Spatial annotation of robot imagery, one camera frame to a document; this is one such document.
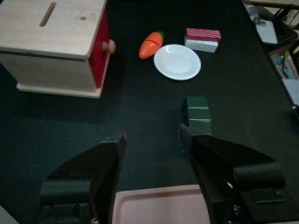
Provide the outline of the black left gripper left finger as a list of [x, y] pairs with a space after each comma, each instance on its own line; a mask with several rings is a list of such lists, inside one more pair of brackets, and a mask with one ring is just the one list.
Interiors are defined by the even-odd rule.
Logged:
[[37, 224], [112, 224], [125, 148], [121, 133], [53, 170], [41, 183]]

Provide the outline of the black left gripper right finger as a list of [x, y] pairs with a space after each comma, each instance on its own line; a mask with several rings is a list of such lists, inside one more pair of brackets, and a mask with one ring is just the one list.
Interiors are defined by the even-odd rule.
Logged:
[[299, 224], [280, 164], [247, 146], [180, 127], [211, 224]]

